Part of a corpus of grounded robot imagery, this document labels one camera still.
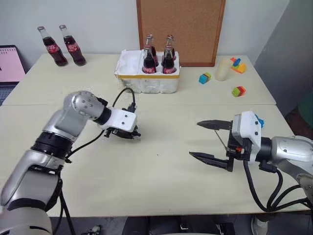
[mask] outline white table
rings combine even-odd
[[[243,163],[232,173],[208,166],[189,151],[226,158],[214,131],[196,125],[206,119],[232,120],[253,109],[266,121],[262,136],[290,136],[292,131],[274,105],[166,105],[147,109],[138,101],[141,141],[102,137],[71,157],[62,171],[64,194],[72,216],[126,216],[261,212],[252,199]],[[0,107],[0,188],[14,166],[39,136],[51,115],[62,105]],[[93,139],[97,125],[89,122],[74,145]],[[220,131],[224,142],[228,132]],[[277,184],[277,176],[250,167],[263,204]],[[282,190],[296,181],[283,173]],[[305,197],[292,192],[284,202]],[[59,215],[59,206],[48,212]],[[301,210],[294,205],[286,210]]]
[[[115,99],[121,86],[114,76],[119,55],[86,54],[87,64],[79,67],[66,55],[69,64],[58,67],[49,54],[43,54],[23,81],[4,101],[4,105],[41,105],[60,104],[64,97],[77,90],[88,90],[106,100]],[[216,65],[223,58],[218,56]],[[179,78],[179,88],[174,94],[140,94],[138,100],[144,100],[144,106],[154,105],[243,105],[276,104],[258,73],[246,56],[241,58],[247,64],[245,73],[230,71],[226,81],[214,78],[216,67],[183,67]],[[206,84],[198,82],[204,72],[212,74]],[[234,87],[244,86],[247,90],[242,97],[233,97]]]

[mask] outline floor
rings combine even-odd
[[[214,215],[216,222],[233,223],[237,235],[252,234],[251,217],[251,214]],[[78,235],[95,225],[102,225],[104,235],[121,235],[126,219],[126,217],[73,218],[73,224]],[[51,221],[52,225],[55,226],[57,218],[53,217]],[[70,235],[64,218],[57,234]],[[157,232],[150,232],[150,234],[158,235]],[[269,222],[268,235],[313,235],[310,212],[277,213],[275,218]]]

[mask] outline laptop keyboard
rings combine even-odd
[[[7,96],[13,91],[14,87],[0,87],[0,106],[4,102],[4,100],[7,98]]]

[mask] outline styrofoam box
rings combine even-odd
[[[124,50],[117,62],[115,76],[123,87],[130,87],[135,93],[174,93],[179,81],[179,54],[175,51],[175,73],[163,74],[161,60],[163,52],[156,53],[159,65],[156,73],[142,71],[144,50]]]

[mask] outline yellow tape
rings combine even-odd
[[[160,78],[160,79],[174,79],[174,78],[179,78],[179,75],[118,75],[118,78],[121,79],[129,79],[129,78],[144,78],[144,79],[155,79],[155,78]]]

